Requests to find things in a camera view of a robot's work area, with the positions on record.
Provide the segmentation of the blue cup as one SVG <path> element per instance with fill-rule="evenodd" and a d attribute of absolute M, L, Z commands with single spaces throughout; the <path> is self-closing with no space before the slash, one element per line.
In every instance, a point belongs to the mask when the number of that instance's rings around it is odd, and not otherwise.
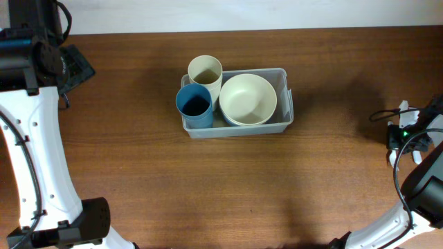
<path fill-rule="evenodd" d="M 188 84 L 177 93 L 176 107 L 184 118 L 198 120 L 213 111 L 213 102 L 207 88 L 199 84 Z"/>
<path fill-rule="evenodd" d="M 189 129 L 206 129 L 213 127 L 213 116 L 207 115 L 204 118 L 198 120 L 191 120 L 189 118 L 184 118 L 185 125 Z"/>

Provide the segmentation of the cream cup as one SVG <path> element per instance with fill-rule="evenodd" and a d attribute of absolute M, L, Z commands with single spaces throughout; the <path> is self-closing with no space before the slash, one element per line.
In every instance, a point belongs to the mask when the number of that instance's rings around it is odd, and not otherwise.
<path fill-rule="evenodd" d="M 200 84 L 208 90 L 216 88 L 222 81 L 221 62 L 211 55 L 200 55 L 188 65 L 188 77 L 191 83 Z"/>
<path fill-rule="evenodd" d="M 220 94 L 221 88 L 222 88 L 222 86 L 219 84 L 218 86 L 209 90 L 211 100 L 212 100 L 213 112 L 215 112 L 219 106 L 219 94 Z"/>

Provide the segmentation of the blue bowl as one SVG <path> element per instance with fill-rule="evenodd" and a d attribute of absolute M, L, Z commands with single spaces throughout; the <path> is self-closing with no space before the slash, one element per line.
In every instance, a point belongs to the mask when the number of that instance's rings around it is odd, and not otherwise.
<path fill-rule="evenodd" d="M 224 114 L 219 110 L 217 112 L 217 121 L 216 121 L 217 127 L 229 127 L 230 124 L 226 121 Z"/>

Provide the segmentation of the cream bowl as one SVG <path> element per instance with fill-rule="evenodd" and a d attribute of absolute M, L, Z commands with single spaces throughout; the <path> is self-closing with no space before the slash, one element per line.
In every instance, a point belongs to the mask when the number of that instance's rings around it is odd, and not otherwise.
<path fill-rule="evenodd" d="M 219 94 L 219 107 L 231 126 L 262 125 L 272 117 L 277 103 L 271 83 L 250 73 L 227 80 Z"/>

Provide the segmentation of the white plastic spoon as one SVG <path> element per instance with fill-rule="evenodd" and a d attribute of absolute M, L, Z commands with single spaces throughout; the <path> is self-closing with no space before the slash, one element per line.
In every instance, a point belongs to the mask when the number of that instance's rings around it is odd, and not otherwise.
<path fill-rule="evenodd" d="M 413 161 L 416 165 L 419 165 L 422 162 L 422 155 L 420 151 L 413 151 Z"/>

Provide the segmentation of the white plastic fork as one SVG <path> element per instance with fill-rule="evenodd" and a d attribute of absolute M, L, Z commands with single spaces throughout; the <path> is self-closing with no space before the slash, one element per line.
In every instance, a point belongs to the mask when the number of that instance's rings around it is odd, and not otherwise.
<path fill-rule="evenodd" d="M 399 126 L 392 121 L 388 121 L 386 148 L 388 150 L 388 161 L 394 167 L 399 149 Z"/>

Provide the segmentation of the cream cup front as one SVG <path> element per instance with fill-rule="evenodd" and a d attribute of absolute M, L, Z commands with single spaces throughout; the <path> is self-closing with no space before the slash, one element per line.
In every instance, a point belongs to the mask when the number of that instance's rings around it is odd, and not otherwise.
<path fill-rule="evenodd" d="M 219 106 L 219 94 L 220 94 L 221 88 L 222 88 L 222 86 L 219 84 L 218 86 L 209 90 L 211 100 L 212 100 L 213 112 L 215 112 Z"/>

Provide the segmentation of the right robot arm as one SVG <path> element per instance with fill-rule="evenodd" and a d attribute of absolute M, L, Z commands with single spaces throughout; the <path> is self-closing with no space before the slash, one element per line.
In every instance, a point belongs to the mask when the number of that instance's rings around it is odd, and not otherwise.
<path fill-rule="evenodd" d="M 413 237 L 442 229 L 442 96 L 425 107 L 403 101 L 398 108 L 373 113 L 372 122 L 388 123 L 388 159 L 399 202 L 369 226 L 348 232 L 329 248 L 398 248 Z"/>

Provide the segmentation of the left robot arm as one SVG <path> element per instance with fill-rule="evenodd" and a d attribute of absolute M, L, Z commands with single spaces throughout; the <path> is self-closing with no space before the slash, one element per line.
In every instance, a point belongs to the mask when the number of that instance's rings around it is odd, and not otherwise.
<path fill-rule="evenodd" d="M 1 29 L 1 130 L 20 199 L 19 226 L 10 248 L 134 248 L 111 226 L 102 197 L 80 199 L 73 186 L 60 135 L 60 101 L 94 76 L 94 69 L 67 45 L 71 19 L 56 0 L 7 3 Z"/>

